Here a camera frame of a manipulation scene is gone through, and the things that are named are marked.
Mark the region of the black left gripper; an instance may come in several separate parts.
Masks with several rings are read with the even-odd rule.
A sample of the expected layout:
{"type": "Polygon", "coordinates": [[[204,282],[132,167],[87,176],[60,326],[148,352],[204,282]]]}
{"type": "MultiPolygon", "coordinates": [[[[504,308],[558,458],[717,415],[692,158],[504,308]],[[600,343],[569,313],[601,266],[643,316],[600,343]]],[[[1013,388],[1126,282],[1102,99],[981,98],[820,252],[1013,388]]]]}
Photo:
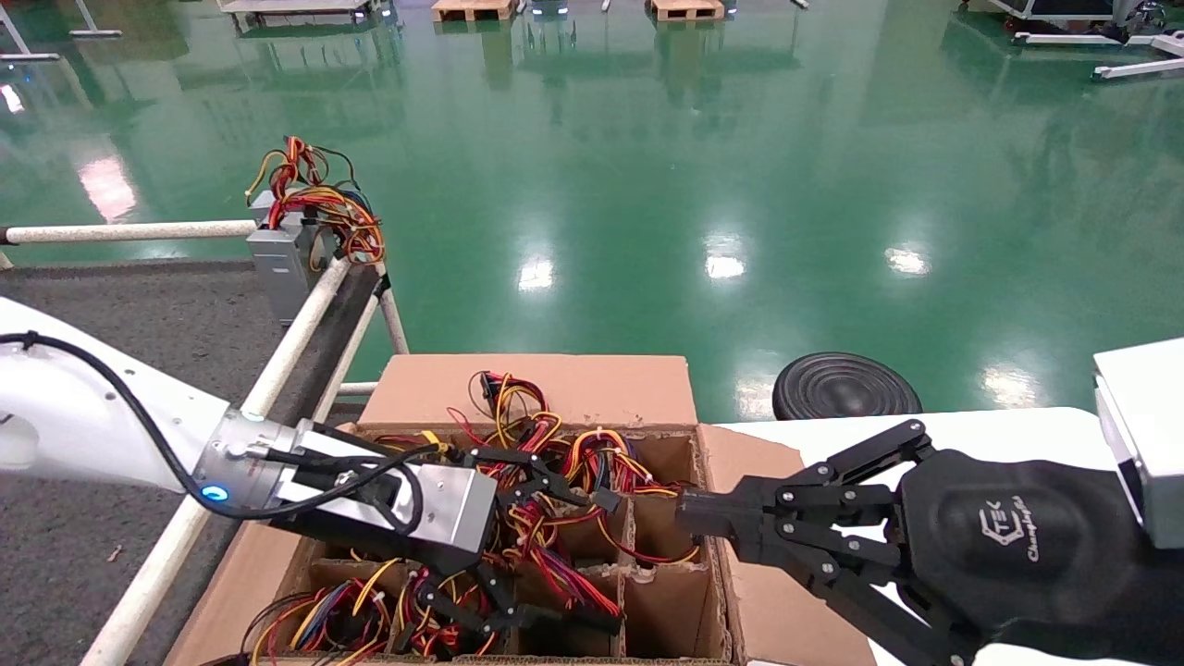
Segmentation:
{"type": "Polygon", "coordinates": [[[493,566],[478,564],[495,507],[509,510],[541,493],[572,506],[616,512],[620,497],[613,489],[587,489],[580,497],[562,474],[543,465],[536,452],[471,447],[461,456],[464,467],[489,467],[485,475],[490,479],[495,465],[509,465],[525,472],[525,480],[504,489],[496,489],[494,481],[423,481],[420,523],[407,536],[395,534],[377,507],[345,498],[296,517],[271,519],[270,526],[330,547],[359,549],[382,561],[406,558],[426,565],[411,574],[407,582],[408,639],[431,627],[439,633],[451,627],[461,636],[491,639],[538,620],[559,619],[558,611],[515,601],[509,581],[493,566]],[[477,602],[469,604],[452,593],[451,583],[457,578],[470,581],[477,602]]]}

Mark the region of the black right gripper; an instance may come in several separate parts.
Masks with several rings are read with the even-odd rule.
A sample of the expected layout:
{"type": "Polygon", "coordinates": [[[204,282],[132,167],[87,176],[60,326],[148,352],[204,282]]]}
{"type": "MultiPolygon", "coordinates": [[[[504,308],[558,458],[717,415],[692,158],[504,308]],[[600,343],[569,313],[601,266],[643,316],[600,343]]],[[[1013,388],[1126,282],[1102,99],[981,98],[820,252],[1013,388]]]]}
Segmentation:
{"type": "Polygon", "coordinates": [[[934,452],[926,425],[906,420],[787,478],[686,489],[677,520],[727,540],[741,563],[789,574],[905,665],[972,665],[974,643],[1180,664],[1180,551],[1152,544],[1117,473],[934,452]],[[870,484],[902,463],[918,465],[899,493],[870,484]],[[879,590],[897,549],[850,551],[830,529],[899,518],[910,611],[879,590]]]}

